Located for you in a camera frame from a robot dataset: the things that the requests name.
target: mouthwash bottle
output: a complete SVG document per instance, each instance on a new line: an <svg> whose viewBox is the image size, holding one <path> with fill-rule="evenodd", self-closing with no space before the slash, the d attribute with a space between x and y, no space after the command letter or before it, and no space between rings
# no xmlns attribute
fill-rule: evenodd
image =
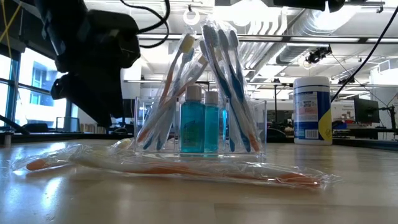
<svg viewBox="0 0 398 224"><path fill-rule="evenodd" d="M205 153L217 153L220 109L218 108L218 93L216 91L206 92L205 106Z"/></svg>
<svg viewBox="0 0 398 224"><path fill-rule="evenodd" d="M201 87L188 86L181 106L181 152L204 153L205 105L201 103Z"/></svg>

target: blue liquid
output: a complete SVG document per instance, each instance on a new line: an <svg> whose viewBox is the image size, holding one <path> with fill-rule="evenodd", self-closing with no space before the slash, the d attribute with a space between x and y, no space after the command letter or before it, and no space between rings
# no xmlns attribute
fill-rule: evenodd
<svg viewBox="0 0 398 224"><path fill-rule="evenodd" d="M188 100L181 106L181 151L204 153L205 105Z"/></svg>
<svg viewBox="0 0 398 224"><path fill-rule="evenodd" d="M220 110L217 105L206 105L205 116L205 152L217 153L218 132L220 128Z"/></svg>

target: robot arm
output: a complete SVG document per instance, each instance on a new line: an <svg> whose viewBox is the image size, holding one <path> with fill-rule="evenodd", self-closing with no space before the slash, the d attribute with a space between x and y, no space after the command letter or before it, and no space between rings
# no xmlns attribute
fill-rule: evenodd
<svg viewBox="0 0 398 224"><path fill-rule="evenodd" d="M87 10L83 0L34 0L51 40L55 64L66 75L51 89L67 98L100 126L123 116L120 71L140 57L135 20L126 14Z"/></svg>

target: acrylic organizer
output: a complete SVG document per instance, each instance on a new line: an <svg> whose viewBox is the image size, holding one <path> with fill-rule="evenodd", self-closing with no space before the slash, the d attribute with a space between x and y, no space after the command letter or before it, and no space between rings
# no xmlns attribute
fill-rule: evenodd
<svg viewBox="0 0 398 224"><path fill-rule="evenodd" d="M169 99L175 107L173 115L167 115L169 112L161 112L161 115L156 115L154 111L157 111L157 108L153 108L153 105L158 105L159 102L156 99L151 98L136 98L135 105L135 117L134 117L134 136L137 136L139 131L146 125L145 117L146 116L157 116L157 122L152 124L154 129L148 132L148 135L161 136L162 131L165 133L168 130L167 137L164 136L164 139L167 139L162 147L159 147L158 142L162 142L162 140L158 140L158 138L152 138L149 144L148 141L138 141L135 139L134 150L136 153L143 154L162 154L163 156L167 154L167 156L172 157L218 157L218 158L241 158L241 157L253 157L258 159L265 159L266 156L266 101L256 101L250 102L253 108L253 123L256 127L255 130L252 130L252 134L255 136L256 141L261 145L260 150L256 151L254 148L251 148L248 151L247 147L245 147L243 141L237 136L236 133L239 133L238 126L236 124L236 120L234 119L233 111L231 111L231 107L229 106L229 101L226 100L218 104L219 115L218 115L218 148L216 152L209 152L207 150L203 150L203 152L184 152L182 150L182 132L184 132L184 126L180 127L181 122L181 108L185 102L185 98L172 98Z"/></svg>

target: plastic wrapper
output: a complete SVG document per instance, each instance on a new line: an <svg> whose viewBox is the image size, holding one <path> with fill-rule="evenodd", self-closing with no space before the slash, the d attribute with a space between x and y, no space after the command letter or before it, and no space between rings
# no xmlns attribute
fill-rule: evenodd
<svg viewBox="0 0 398 224"><path fill-rule="evenodd" d="M105 152L105 156L114 156L121 151L125 151L132 145L132 139L122 139L111 146L97 145L96 148L102 148L99 152ZM77 150L85 147L84 145L70 146L56 152L48 152L36 156L30 156L18 159L11 164L13 170L26 168L27 170L42 170L52 167L63 166L70 163L70 156Z"/></svg>
<svg viewBox="0 0 398 224"><path fill-rule="evenodd" d="M207 66L202 54L195 55L193 31L187 31L175 49L152 108L137 134L136 148L158 151L164 148L176 116L177 98L194 84Z"/></svg>
<svg viewBox="0 0 398 224"><path fill-rule="evenodd" d="M33 166L46 161L47 166ZM57 153L42 154L13 162L12 168L43 170L67 162L131 175L183 177L185 179L324 189L339 180L318 170L285 167L260 162L229 161L204 157L136 155L132 149L104 145L76 145Z"/></svg>
<svg viewBox="0 0 398 224"><path fill-rule="evenodd" d="M228 23L208 18L203 24L206 58L215 74L218 89L229 101L229 148L246 152L263 152L259 132L253 119L250 97L239 61L239 41L236 30Z"/></svg>

